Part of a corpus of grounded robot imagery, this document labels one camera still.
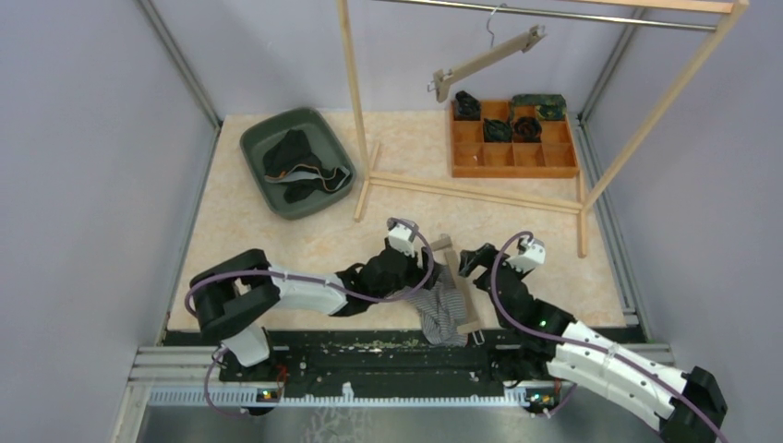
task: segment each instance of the camouflage cloth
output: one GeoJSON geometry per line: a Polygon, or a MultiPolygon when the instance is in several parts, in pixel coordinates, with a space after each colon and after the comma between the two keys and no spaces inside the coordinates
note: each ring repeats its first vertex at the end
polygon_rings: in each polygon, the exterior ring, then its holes
{"type": "Polygon", "coordinates": [[[536,117],[538,117],[539,120],[565,120],[565,99],[559,94],[514,95],[512,98],[512,106],[535,106],[536,117]]]}
{"type": "Polygon", "coordinates": [[[524,143],[541,143],[541,124],[534,117],[519,117],[514,122],[514,133],[524,143]]]}
{"type": "Polygon", "coordinates": [[[484,119],[484,141],[507,143],[512,141],[512,127],[502,120],[484,119]]]}
{"type": "Polygon", "coordinates": [[[481,119],[481,103],[464,90],[457,92],[454,102],[454,120],[481,119]]]}

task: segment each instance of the cable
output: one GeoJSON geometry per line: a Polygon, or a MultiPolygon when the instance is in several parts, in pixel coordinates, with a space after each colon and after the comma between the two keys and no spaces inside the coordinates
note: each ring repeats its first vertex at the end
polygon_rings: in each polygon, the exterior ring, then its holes
{"type": "MultiPolygon", "coordinates": [[[[212,401],[212,396],[210,394],[210,377],[212,376],[212,371],[214,371],[215,367],[220,365],[221,359],[228,353],[229,349],[225,346],[221,346],[213,355],[212,355],[212,363],[207,368],[207,376],[204,377],[204,401],[207,402],[207,405],[216,413],[219,413],[220,415],[224,417],[230,417],[230,418],[251,418],[252,415],[249,413],[230,413],[227,411],[224,411],[217,407],[217,405],[212,401]]],[[[277,365],[277,368],[280,369],[280,372],[277,374],[277,378],[275,378],[275,382],[277,383],[277,399],[274,401],[280,401],[280,399],[283,397],[283,390],[285,389],[285,384],[288,382],[288,368],[284,365],[277,365]]]]}
{"type": "MultiPolygon", "coordinates": [[[[557,335],[547,334],[546,332],[540,332],[535,329],[530,329],[527,326],[523,325],[522,323],[516,321],[509,313],[506,311],[506,309],[503,307],[503,305],[500,303],[500,297],[498,296],[498,289],[497,289],[497,279],[498,279],[498,269],[500,268],[500,260],[503,258],[503,253],[506,252],[506,249],[509,248],[509,246],[512,245],[513,242],[516,240],[522,238],[524,235],[531,235],[529,231],[524,231],[521,233],[515,234],[512,238],[510,238],[505,245],[500,249],[500,252],[495,256],[495,262],[492,263],[492,271],[489,275],[489,287],[490,287],[490,294],[492,295],[492,302],[495,304],[495,307],[498,308],[498,311],[500,311],[500,314],[503,315],[503,317],[508,320],[509,323],[514,325],[518,330],[532,335],[534,337],[538,337],[539,339],[549,340],[549,341],[556,341],[559,343],[568,343],[575,346],[581,346],[583,348],[591,349],[593,351],[597,351],[600,353],[608,354],[609,350],[607,348],[604,348],[602,346],[598,346],[594,343],[589,342],[582,342],[577,341],[573,339],[568,339],[565,337],[560,337],[557,335]]],[[[628,357],[625,357],[622,354],[615,354],[614,356],[619,361],[623,362],[624,364],[630,366],[633,370],[638,372],[639,374],[642,374],[643,376],[649,378],[654,383],[658,384],[661,388],[666,390],[669,394],[671,394],[675,399],[679,400],[688,407],[693,413],[696,414],[706,425],[710,428],[710,430],[717,436],[717,438],[722,443],[729,443],[729,439],[726,438],[726,436],[721,432],[720,428],[717,427],[714,423],[712,423],[712,420],[709,419],[709,417],[706,416],[705,413],[703,413],[695,404],[693,404],[692,401],[688,400],[684,395],[679,393],[676,389],[672,388],[669,383],[666,383],[665,381],[661,380],[660,378],[656,377],[655,374],[651,373],[644,367],[636,364],[633,360],[629,359],[628,357]]]]}
{"type": "Polygon", "coordinates": [[[220,415],[224,417],[229,418],[246,418],[249,417],[249,414],[247,413],[229,413],[227,411],[224,411],[217,407],[215,403],[212,402],[212,397],[210,396],[210,377],[212,375],[212,371],[215,369],[215,366],[218,365],[218,362],[223,359],[223,357],[228,353],[228,348],[222,347],[218,350],[217,353],[215,353],[214,358],[212,359],[212,363],[210,364],[210,367],[207,368],[207,376],[204,377],[204,400],[207,402],[207,405],[216,413],[219,413],[220,415]]]}
{"type": "Polygon", "coordinates": [[[552,418],[552,417],[554,417],[555,414],[558,413],[558,411],[560,409],[562,409],[569,401],[571,401],[571,398],[573,397],[574,392],[576,392],[576,385],[575,384],[571,385],[571,387],[568,388],[568,390],[565,393],[565,396],[563,397],[563,400],[561,400],[560,403],[558,403],[557,406],[552,408],[552,410],[547,412],[547,413],[537,413],[536,414],[536,418],[552,418]]]}
{"type": "Polygon", "coordinates": [[[306,277],[303,275],[296,275],[296,274],[283,274],[282,272],[275,272],[273,270],[251,269],[251,270],[238,270],[234,272],[223,272],[220,274],[215,274],[211,277],[208,277],[194,284],[193,287],[190,288],[190,290],[187,292],[187,294],[185,294],[185,310],[187,310],[187,312],[190,313],[191,316],[196,317],[196,310],[192,306],[193,294],[195,294],[199,289],[203,288],[208,284],[212,284],[217,281],[232,280],[241,277],[256,277],[256,276],[266,276],[266,277],[274,277],[283,280],[304,281],[308,283],[323,284],[329,286],[332,289],[345,293],[347,295],[351,295],[354,298],[358,298],[360,300],[365,300],[372,303],[392,303],[392,302],[397,302],[400,300],[406,300],[408,298],[411,298],[418,292],[418,290],[423,288],[424,285],[427,284],[427,282],[429,281],[429,278],[432,277],[432,270],[433,268],[435,268],[435,259],[433,258],[434,253],[427,239],[424,238],[424,235],[422,235],[413,224],[409,223],[408,221],[403,221],[395,218],[389,218],[389,220],[395,223],[399,223],[402,226],[410,229],[414,233],[414,235],[418,237],[419,240],[421,240],[421,243],[424,245],[424,250],[427,251],[427,255],[428,255],[427,273],[425,274],[424,278],[421,279],[421,281],[416,286],[411,288],[410,291],[402,295],[398,295],[392,298],[371,297],[369,295],[355,293],[350,289],[343,288],[343,286],[337,283],[332,283],[331,281],[325,281],[323,279],[319,279],[316,277],[306,277]]]}

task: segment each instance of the gray wall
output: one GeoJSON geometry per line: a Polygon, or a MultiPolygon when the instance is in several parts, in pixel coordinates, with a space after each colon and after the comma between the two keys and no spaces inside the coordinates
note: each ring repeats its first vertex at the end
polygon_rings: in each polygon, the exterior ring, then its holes
{"type": "Polygon", "coordinates": [[[0,2],[0,441],[109,437],[210,146],[132,1],[0,2]]]}
{"type": "MultiPolygon", "coordinates": [[[[609,188],[655,335],[716,374],[733,441],[783,435],[781,17],[783,3],[752,0],[609,188]]],[[[698,40],[639,33],[590,122],[605,166],[698,40]]]]}
{"type": "MultiPolygon", "coordinates": [[[[276,113],[303,105],[350,108],[334,0],[155,3],[220,114],[276,113]]],[[[489,49],[488,13],[369,0],[348,3],[367,110],[442,109],[434,92],[427,93],[432,73],[489,49]]],[[[629,8],[617,6],[506,3],[630,15],[629,8]]],[[[503,42],[534,24],[548,30],[536,48],[457,83],[452,94],[466,89],[490,99],[555,92],[572,109],[581,109],[621,28],[502,14],[493,18],[491,28],[495,42],[503,42]]]]}

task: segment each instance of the wooden compartment tray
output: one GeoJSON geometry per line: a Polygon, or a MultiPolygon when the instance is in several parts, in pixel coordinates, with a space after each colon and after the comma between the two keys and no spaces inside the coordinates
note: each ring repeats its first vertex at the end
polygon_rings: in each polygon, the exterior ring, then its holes
{"type": "MultiPolygon", "coordinates": [[[[508,121],[511,102],[482,101],[479,121],[454,120],[449,106],[452,135],[452,177],[573,178],[579,173],[568,119],[539,121],[541,142],[523,143],[514,134],[511,143],[484,141],[484,119],[508,121]]],[[[535,117],[535,106],[516,106],[514,119],[535,117]]]]}

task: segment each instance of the wooden frame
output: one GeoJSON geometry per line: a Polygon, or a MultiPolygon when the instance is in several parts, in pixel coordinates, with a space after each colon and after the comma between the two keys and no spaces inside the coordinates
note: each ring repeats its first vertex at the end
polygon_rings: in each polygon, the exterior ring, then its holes
{"type": "Polygon", "coordinates": [[[351,91],[351,103],[354,108],[356,132],[358,134],[359,153],[362,159],[364,182],[354,219],[359,222],[362,212],[367,204],[369,189],[373,186],[387,186],[399,189],[408,189],[432,194],[441,194],[461,198],[473,198],[492,201],[513,206],[534,208],[539,210],[552,210],[575,215],[577,218],[577,254],[579,257],[587,255],[587,213],[592,209],[596,200],[606,190],[612,179],[620,172],[623,165],[631,158],[634,152],[642,145],[644,139],[655,127],[660,118],[666,113],[672,103],[677,99],[685,86],[693,79],[707,58],[720,45],[729,31],[734,27],[740,16],[747,9],[749,0],[734,0],[733,3],[715,2],[705,0],[564,0],[577,3],[595,3],[619,6],[650,7],[658,9],[674,9],[688,12],[710,12],[720,14],[715,32],[707,35],[696,50],[695,54],[682,69],[667,91],[661,96],[653,110],[645,118],[631,139],[628,140],[614,162],[604,172],[592,189],[586,189],[584,184],[584,172],[576,178],[577,201],[562,198],[542,198],[530,196],[512,191],[487,189],[481,186],[463,185],[456,182],[446,182],[425,178],[414,178],[401,174],[383,173],[375,170],[375,162],[379,156],[380,144],[372,153],[372,159],[367,153],[367,139],[365,136],[364,119],[362,117],[362,105],[359,96],[358,75],[354,56],[353,37],[351,36],[351,22],[348,15],[347,0],[336,0],[340,17],[341,32],[343,36],[343,50],[345,52],[345,67],[348,72],[348,87],[351,91]]]}

